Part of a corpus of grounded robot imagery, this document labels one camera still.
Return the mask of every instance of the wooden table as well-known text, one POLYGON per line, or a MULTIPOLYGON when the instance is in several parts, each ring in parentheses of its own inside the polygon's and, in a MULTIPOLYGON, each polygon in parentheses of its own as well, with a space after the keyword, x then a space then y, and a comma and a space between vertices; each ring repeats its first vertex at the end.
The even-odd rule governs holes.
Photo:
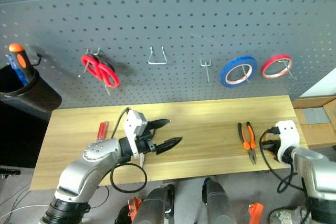
MULTIPOLYGON (((55 110, 51 116, 31 183, 31 190, 56 188, 61 172, 82 155, 95 141, 100 122, 109 121, 108 136, 120 112, 126 106, 107 106, 55 110)), ((241 98, 212 101, 132 105, 148 121, 170 119, 172 122, 156 131, 154 143, 182 136, 173 149, 156 155, 146 154, 144 169, 148 180, 249 172, 268 169, 259 148, 257 164, 252 165, 238 137, 237 123, 250 121, 256 138, 281 120, 294 120, 300 133, 300 145, 307 147, 302 130, 288 96, 241 98)), ((123 120, 116 133, 124 137, 123 120)), ((283 168, 267 154, 274 168, 283 168)), ((140 172, 129 166, 115 172, 116 183, 143 180, 140 172)), ((101 185, 110 184, 109 176, 101 185)))

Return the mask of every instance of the tape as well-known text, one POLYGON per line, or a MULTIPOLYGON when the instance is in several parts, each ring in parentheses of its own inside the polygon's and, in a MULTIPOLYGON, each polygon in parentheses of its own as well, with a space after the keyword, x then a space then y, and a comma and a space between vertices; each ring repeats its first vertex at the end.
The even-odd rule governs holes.
POLYGON ((229 62, 220 72, 219 80, 225 87, 233 88, 244 85, 249 81, 257 72, 257 61, 251 56, 243 56, 229 62), (230 80, 229 75, 237 68, 248 66, 248 71, 245 75, 238 80, 230 80))
POLYGON ((276 55, 272 58, 270 58, 261 68, 261 75, 265 78, 265 79, 275 79, 275 78, 279 78, 285 74, 287 74, 289 72, 289 70, 293 67, 293 60, 289 55, 276 55), (274 74, 266 74, 266 70, 274 63, 279 63, 279 62, 285 62, 287 61, 287 65, 283 64, 284 68, 278 72, 278 73, 274 73, 274 74))

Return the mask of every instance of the black bin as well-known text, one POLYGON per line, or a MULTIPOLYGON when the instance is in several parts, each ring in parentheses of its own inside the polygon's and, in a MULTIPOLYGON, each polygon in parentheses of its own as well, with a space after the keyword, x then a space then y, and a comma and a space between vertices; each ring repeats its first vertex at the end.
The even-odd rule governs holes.
POLYGON ((49 86, 34 69, 34 76, 23 86, 11 66, 0 69, 0 94, 2 99, 14 99, 43 112, 58 108, 62 97, 49 86))

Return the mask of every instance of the blue tape roll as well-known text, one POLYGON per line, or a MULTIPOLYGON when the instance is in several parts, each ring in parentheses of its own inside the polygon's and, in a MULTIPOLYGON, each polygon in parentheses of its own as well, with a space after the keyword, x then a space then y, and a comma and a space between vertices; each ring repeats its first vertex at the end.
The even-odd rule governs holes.
POLYGON ((251 78, 253 78, 253 76, 256 74, 257 72, 257 68, 258 68, 258 65, 257 65, 257 61, 251 57, 251 56, 243 56, 243 57, 240 57, 238 59, 235 59, 231 62, 229 62, 220 72, 219 74, 219 80, 221 82, 221 84, 225 87, 228 87, 228 88, 233 88, 233 87, 238 87, 238 86, 241 86, 241 85, 244 85, 246 82, 247 82, 247 79, 250 80, 251 78), (227 80, 227 75, 230 73, 230 71, 232 71, 234 68, 237 68, 241 65, 249 65, 250 68, 247 72, 247 78, 242 78, 242 79, 239 79, 237 81, 230 81, 228 82, 227 80))

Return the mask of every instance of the pliers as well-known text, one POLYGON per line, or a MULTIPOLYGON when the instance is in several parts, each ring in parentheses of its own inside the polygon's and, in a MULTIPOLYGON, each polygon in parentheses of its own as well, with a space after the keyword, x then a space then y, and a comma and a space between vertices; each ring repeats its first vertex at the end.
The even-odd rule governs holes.
POLYGON ((247 150, 248 152, 248 156, 252 164, 255 165, 257 163, 256 151, 254 150, 257 147, 256 141, 255 141, 255 135, 254 135, 250 122, 247 122, 246 125, 247 125, 247 130, 250 136, 250 142, 248 143, 245 139, 241 123, 238 123, 238 134, 239 134, 240 140, 243 143, 244 149, 247 150))

